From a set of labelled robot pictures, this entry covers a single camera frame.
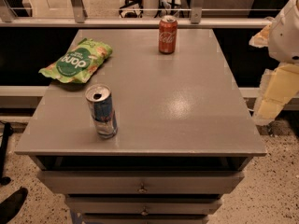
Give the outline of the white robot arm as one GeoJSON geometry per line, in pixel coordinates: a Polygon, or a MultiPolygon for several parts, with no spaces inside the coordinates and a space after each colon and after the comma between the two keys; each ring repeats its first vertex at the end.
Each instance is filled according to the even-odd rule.
{"type": "Polygon", "coordinates": [[[268,47],[269,56],[279,65],[266,69],[252,118],[259,126],[274,121],[284,106],[299,92],[299,0],[289,0],[283,9],[254,35],[249,44],[268,47]]]}

